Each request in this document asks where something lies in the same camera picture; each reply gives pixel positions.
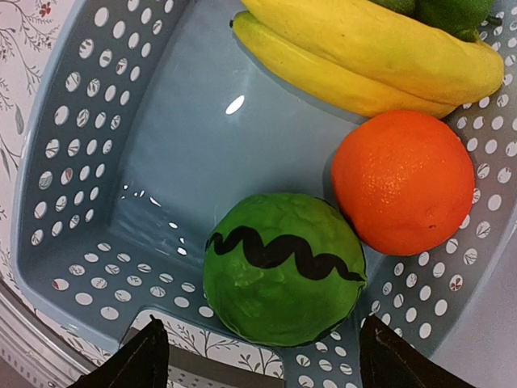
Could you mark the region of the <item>light blue perforated basket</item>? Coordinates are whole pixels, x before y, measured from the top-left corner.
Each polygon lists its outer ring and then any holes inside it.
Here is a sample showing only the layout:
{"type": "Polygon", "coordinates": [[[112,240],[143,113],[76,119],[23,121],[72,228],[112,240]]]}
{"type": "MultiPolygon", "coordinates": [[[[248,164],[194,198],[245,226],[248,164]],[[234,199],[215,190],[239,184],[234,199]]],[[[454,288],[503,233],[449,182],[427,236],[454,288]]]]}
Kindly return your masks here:
{"type": "Polygon", "coordinates": [[[502,87],[448,117],[474,164],[473,207],[410,258],[366,248],[368,285],[338,328],[302,348],[228,332],[202,288],[204,245],[242,198],[330,200],[330,164],[361,122],[268,73],[233,36],[238,1],[78,1],[33,105],[13,211],[30,303],[115,352],[150,319],[185,387],[358,387],[374,314],[475,386],[512,387],[516,361],[516,4],[481,38],[502,87]]]}

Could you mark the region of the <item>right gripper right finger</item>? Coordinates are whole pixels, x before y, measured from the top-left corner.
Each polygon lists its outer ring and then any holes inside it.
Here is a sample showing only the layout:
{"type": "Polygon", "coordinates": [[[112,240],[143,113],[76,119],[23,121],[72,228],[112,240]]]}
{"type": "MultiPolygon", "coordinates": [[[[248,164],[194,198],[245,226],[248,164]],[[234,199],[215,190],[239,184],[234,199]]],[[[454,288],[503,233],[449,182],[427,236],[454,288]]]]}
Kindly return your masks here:
{"type": "Polygon", "coordinates": [[[364,387],[438,387],[439,374],[375,315],[359,333],[359,366],[364,387]]]}

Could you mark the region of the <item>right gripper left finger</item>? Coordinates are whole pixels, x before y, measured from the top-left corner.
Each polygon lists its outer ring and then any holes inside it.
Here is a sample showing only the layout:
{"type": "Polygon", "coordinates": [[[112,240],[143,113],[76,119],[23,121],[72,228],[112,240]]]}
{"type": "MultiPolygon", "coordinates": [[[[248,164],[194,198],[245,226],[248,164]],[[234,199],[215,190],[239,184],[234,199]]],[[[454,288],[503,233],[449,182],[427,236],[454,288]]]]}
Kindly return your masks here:
{"type": "Polygon", "coordinates": [[[74,388],[165,388],[168,382],[168,335],[155,317],[107,362],[81,376],[74,388]]]}

